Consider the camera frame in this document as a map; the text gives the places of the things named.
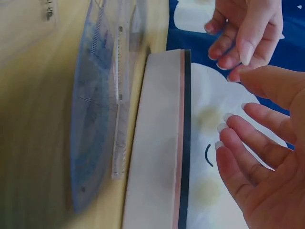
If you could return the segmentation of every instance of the wooden table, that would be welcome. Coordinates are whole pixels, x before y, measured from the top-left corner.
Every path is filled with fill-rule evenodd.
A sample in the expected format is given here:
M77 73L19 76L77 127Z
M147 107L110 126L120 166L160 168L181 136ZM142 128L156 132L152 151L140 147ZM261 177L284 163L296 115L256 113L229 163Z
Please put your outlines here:
M126 178L107 182L91 206L71 208L70 117L74 69L89 0L59 0L56 32L0 69L0 228L118 229ZM140 0L128 157L146 56L165 50L168 0Z

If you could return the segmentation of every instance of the cartoon face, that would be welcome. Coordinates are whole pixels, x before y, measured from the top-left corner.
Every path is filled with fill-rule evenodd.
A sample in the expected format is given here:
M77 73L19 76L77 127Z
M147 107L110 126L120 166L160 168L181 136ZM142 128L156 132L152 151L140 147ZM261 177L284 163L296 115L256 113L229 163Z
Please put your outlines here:
M217 169L216 130L223 115L239 115L255 128L282 146L285 142L270 130L256 123L242 110L242 103L258 103L242 85L229 83L216 70L192 63L192 137L189 181L188 229L219 229L227 225L247 229L243 215Z
M173 16L180 30L205 33L204 25L212 19L215 0L179 0Z

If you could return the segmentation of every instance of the hand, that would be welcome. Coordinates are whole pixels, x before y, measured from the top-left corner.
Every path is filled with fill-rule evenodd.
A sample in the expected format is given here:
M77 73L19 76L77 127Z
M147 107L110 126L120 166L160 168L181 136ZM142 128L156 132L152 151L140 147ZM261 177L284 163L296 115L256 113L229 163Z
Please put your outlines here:
M295 146L278 145L243 118L225 115L216 143L217 164L227 189L251 229L305 228L305 73L265 66L241 73L246 88L269 98L290 117L260 104L246 104L256 122ZM246 150L248 145L268 166Z
M283 31L281 0L216 0L213 18L204 28L212 35L223 32L209 57L218 60L219 68L233 69L228 80L238 82L240 69L270 62Z

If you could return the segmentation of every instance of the black stripe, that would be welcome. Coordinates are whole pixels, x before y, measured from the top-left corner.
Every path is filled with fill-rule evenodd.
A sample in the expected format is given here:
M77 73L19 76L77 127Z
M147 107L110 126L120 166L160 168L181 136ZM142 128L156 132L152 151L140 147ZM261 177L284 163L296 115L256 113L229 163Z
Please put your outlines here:
M186 228L191 156L191 51L184 51L184 124L178 229Z

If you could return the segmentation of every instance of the fingernail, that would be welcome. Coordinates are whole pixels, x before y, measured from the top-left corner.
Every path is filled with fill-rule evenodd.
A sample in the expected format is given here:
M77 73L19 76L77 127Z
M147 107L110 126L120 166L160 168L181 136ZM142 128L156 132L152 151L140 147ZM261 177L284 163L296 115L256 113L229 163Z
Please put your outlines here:
M227 122L228 119L229 119L231 116L233 116L233 115L234 115L234 114L232 114L232 113L226 113L226 114L224 115L224 121Z
M214 30L213 26L212 26L211 24L209 24L209 23L206 23L206 24L204 25L204 29L205 29L205 31L206 31L207 33L212 33L213 30Z
M228 128L228 125L226 123L220 123L217 127L218 133L222 132L225 128Z
M243 110L244 110L244 106L246 106L246 104L242 104L242 106L241 106Z
M243 42L240 52L240 60L243 65L248 66L254 53L254 47L250 42Z
M217 63L216 65L217 65L217 67L218 67L219 69L221 69L221 70L223 70L223 71L226 71L226 70L227 70L227 69L225 69L225 68L219 67L218 63Z
M216 143L215 143L215 149L217 150L217 149L219 149L220 147L224 147L223 142L216 142Z
M216 60L217 60L217 59L211 58L210 55L208 55L208 57L209 57L209 59L212 60L212 61L216 61Z

